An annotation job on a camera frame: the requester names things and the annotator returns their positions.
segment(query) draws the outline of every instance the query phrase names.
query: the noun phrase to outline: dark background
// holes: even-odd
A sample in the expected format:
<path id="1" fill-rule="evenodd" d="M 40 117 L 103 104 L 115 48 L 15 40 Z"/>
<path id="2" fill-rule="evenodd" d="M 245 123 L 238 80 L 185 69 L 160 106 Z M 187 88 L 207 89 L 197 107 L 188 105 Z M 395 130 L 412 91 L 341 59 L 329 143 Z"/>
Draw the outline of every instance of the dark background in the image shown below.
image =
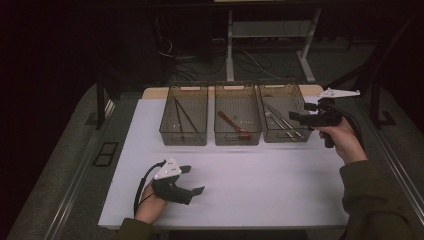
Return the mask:
<path id="1" fill-rule="evenodd" d="M 390 36 L 412 11 L 412 3 L 416 1 L 402 1 L 403 8 L 324 8 L 316 39 Z M 153 26 L 151 12 L 104 13 L 66 1 L 1 2 L 0 239 L 6 238 L 75 106 L 97 77 L 104 79 L 112 98 L 119 98 L 123 91 L 142 90 L 166 81 L 169 63 L 157 54 L 158 32 L 172 37 L 182 48 L 196 48 L 209 44 L 212 37 L 226 37 L 225 12 L 186 13 L 164 12 L 164 22 Z M 261 11 L 238 15 L 264 16 L 275 17 Z M 417 106 L 424 89 L 422 20 L 421 12 L 377 79 L 424 131 L 423 105 Z"/>

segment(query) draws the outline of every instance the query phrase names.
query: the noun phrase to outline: sleeve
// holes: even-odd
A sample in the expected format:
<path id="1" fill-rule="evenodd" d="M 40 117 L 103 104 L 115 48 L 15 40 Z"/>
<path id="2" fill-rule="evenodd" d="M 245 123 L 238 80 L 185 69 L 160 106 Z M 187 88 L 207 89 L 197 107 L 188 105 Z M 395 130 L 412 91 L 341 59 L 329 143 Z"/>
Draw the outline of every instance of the sleeve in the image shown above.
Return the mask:
<path id="1" fill-rule="evenodd" d="M 340 174 L 349 214 L 347 239 L 418 239 L 400 207 L 399 193 L 383 182 L 370 161 L 347 164 Z"/>
<path id="2" fill-rule="evenodd" d="M 148 240 L 152 234 L 152 225 L 125 218 L 114 240 Z"/>

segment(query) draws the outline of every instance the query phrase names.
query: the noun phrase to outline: white mount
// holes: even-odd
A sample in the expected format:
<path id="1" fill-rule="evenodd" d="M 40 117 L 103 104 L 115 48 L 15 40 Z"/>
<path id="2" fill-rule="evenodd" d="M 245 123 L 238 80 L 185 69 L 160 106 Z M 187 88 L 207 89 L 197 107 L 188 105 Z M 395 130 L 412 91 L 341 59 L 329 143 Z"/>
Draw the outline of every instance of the white mount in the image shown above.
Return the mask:
<path id="1" fill-rule="evenodd" d="M 354 91 L 344 91 L 344 90 L 335 90 L 335 89 L 327 89 L 324 92 L 318 94 L 318 97 L 325 97 L 325 98 L 339 98 L 339 97 L 351 97 L 351 96 L 358 96 L 361 93 L 359 90 Z"/>
<path id="2" fill-rule="evenodd" d="M 181 175 L 181 169 L 180 166 L 178 166 L 177 160 L 175 160 L 174 157 L 171 157 L 168 159 L 168 161 L 166 161 L 163 167 L 159 169 L 159 172 L 156 173 L 154 178 L 158 180 L 177 175 Z"/>

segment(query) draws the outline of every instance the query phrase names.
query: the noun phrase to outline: desk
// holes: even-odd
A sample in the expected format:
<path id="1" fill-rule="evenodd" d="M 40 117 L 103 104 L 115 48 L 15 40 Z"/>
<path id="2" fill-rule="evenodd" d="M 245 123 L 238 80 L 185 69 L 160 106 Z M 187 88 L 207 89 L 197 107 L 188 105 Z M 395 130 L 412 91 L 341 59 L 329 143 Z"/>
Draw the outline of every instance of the desk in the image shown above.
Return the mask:
<path id="1" fill-rule="evenodd" d="M 316 85 L 301 90 L 309 96 L 322 91 Z M 155 223 L 158 229 L 293 229 L 347 223 L 338 172 L 343 162 L 334 149 L 324 147 L 317 132 L 306 143 L 269 144 L 261 139 L 258 146 L 216 146 L 210 94 L 208 144 L 165 146 L 159 125 L 166 91 L 147 89 L 139 100 L 100 226 L 116 230 L 124 218 L 131 218 L 140 179 L 153 164 L 171 156 L 180 165 L 192 166 L 178 186 L 206 188 L 188 206 L 169 203 Z M 305 100 L 314 102 L 317 97 Z"/>

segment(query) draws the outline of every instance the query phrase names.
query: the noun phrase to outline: gray floor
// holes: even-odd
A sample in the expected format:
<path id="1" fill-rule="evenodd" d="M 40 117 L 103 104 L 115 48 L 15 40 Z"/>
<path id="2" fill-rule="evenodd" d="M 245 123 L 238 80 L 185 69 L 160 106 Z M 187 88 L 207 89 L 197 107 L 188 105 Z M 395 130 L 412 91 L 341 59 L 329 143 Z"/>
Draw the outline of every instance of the gray floor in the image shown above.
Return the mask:
<path id="1" fill-rule="evenodd" d="M 294 53 L 301 46 L 301 42 L 290 41 L 272 45 L 264 42 L 255 49 L 246 46 L 236 48 L 236 80 L 265 79 L 275 75 L 296 77 L 301 84 L 308 84 Z M 350 50 L 346 47 L 347 42 L 343 40 L 313 44 L 308 62 L 317 84 L 325 85 L 359 66 L 365 62 L 374 46 L 353 46 Z M 261 64 L 268 74 L 255 66 L 244 51 Z M 176 71 L 180 72 L 172 75 L 170 81 L 191 78 L 225 80 L 225 65 L 221 65 L 223 60 L 223 56 L 218 56 L 214 61 L 208 62 L 186 61 L 184 66 L 177 66 Z M 343 84 L 338 89 L 348 89 L 352 82 Z M 114 236 L 114 231 L 101 228 L 97 223 L 140 96 L 139 93 L 123 94 L 110 107 L 105 125 L 96 130 L 94 125 L 87 123 L 90 115 L 96 112 L 95 86 L 87 91 L 8 239 L 111 239 Z M 359 100 L 340 99 L 337 104 L 351 112 L 361 123 L 367 154 L 377 163 L 385 178 L 399 190 L 411 226 L 419 236 L 424 236 L 423 223 L 410 204 L 414 198 L 403 194 L 405 189 L 398 184 L 398 179 L 388 164 L 393 158 L 399 158 L 416 191 L 424 193 L 424 174 L 421 173 L 424 169 L 424 136 L 390 93 L 383 90 L 381 99 L 381 110 L 388 111 L 396 122 L 394 126 L 384 126 L 381 131 L 376 130 L 369 122 L 369 95 Z M 387 142 L 381 143 L 380 136 L 387 139 Z M 112 164 L 109 167 L 91 166 L 103 142 L 118 142 Z M 342 228 L 309 229 L 308 236 L 311 240 L 332 240 L 338 239 L 342 232 Z"/>

